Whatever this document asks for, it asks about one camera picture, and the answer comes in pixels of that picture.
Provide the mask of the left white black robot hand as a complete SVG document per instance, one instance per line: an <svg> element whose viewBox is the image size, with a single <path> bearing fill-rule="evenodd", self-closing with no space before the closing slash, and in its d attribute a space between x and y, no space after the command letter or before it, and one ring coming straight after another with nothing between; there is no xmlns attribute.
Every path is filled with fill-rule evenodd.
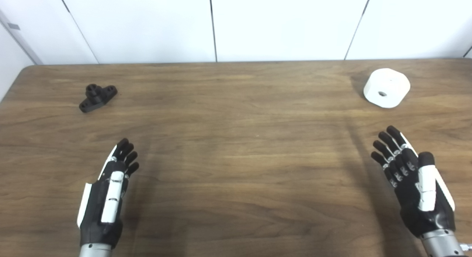
<svg viewBox="0 0 472 257"><path fill-rule="evenodd" d="M122 235L120 213L129 179L139 168L138 154L127 138L111 150L94 183L86 183L77 216L80 246L111 252Z"/></svg>

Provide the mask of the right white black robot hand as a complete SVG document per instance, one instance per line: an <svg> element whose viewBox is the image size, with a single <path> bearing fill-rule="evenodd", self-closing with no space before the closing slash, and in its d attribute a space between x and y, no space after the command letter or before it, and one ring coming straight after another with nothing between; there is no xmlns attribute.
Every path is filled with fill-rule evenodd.
<svg viewBox="0 0 472 257"><path fill-rule="evenodd" d="M456 230L455 202L430 152L417 153L403 133L388 126L373 142L371 158L394 188L400 216L408 230L421 237L439 229Z"/></svg>

